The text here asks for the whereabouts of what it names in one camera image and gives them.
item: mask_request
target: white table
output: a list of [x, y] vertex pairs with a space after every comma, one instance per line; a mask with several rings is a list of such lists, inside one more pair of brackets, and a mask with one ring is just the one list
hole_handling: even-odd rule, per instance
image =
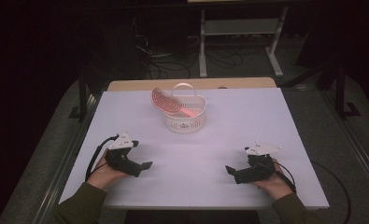
[[197, 92], [207, 100], [206, 123], [199, 132], [190, 134], [172, 133], [165, 127], [162, 112], [150, 101], [150, 91], [104, 92], [60, 202], [71, 197], [84, 181], [97, 146], [110, 136], [127, 132], [140, 142], [128, 154], [129, 159], [137, 163], [153, 161], [153, 164], [138, 178], [129, 176], [113, 184], [107, 190], [105, 206], [122, 209], [269, 207], [271, 200], [265, 193], [251, 185], [236, 185], [234, 177], [225, 170], [225, 165], [237, 170], [248, 168], [244, 147], [254, 141], [283, 147], [282, 152], [272, 157], [291, 171], [298, 195], [307, 208], [329, 206], [280, 89]]

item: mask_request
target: table leg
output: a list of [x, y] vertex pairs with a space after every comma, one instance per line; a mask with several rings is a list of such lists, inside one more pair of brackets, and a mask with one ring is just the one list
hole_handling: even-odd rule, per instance
[[205, 57], [205, 11], [202, 10], [201, 15], [201, 49], [199, 53], [199, 75], [207, 77], [206, 57]]
[[288, 7], [283, 7], [279, 17], [279, 22], [277, 23], [277, 28], [274, 33], [273, 41], [269, 47], [265, 48], [266, 53], [268, 54], [269, 62], [271, 63], [272, 68], [274, 69], [275, 72], [275, 76], [277, 77], [282, 77], [283, 72], [280, 69], [279, 63], [277, 62], [277, 57], [275, 57], [275, 49], [277, 48], [277, 42], [280, 38], [280, 33], [282, 31], [288, 9], [289, 9]]

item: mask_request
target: sleeve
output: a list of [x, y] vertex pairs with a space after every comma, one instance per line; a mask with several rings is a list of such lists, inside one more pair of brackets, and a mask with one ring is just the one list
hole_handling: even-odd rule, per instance
[[95, 223], [100, 217], [106, 192], [82, 183], [77, 192], [58, 204], [53, 215], [58, 223]]
[[275, 201], [272, 206], [277, 211], [282, 224], [325, 223], [316, 214], [308, 211], [294, 193]]

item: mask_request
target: hand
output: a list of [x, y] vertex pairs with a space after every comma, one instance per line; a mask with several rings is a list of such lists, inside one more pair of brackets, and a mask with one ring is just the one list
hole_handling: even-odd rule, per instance
[[114, 170], [106, 163], [106, 153], [108, 149], [105, 150], [102, 158], [99, 162], [96, 163], [96, 168], [89, 176], [88, 180], [86, 181], [88, 184], [97, 187], [99, 189], [106, 189], [111, 183], [116, 181], [117, 179], [126, 177], [127, 174]]
[[[273, 161], [275, 163], [275, 169], [283, 174], [280, 166], [277, 164], [277, 160], [273, 159]], [[286, 182], [275, 173], [266, 180], [255, 181], [250, 184], [257, 186], [259, 189], [263, 189], [274, 200], [278, 200], [293, 193]]]

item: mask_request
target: white basket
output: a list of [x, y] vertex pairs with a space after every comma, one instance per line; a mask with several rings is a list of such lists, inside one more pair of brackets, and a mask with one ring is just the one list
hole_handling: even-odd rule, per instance
[[[180, 86], [192, 88], [193, 95], [174, 95], [174, 90]], [[197, 95], [195, 88], [188, 83], [178, 83], [172, 89], [172, 95], [177, 97], [182, 107], [190, 109], [197, 115], [189, 118], [185, 114], [165, 114], [164, 122], [167, 128], [174, 133], [195, 133], [199, 131], [205, 124], [206, 99]]]

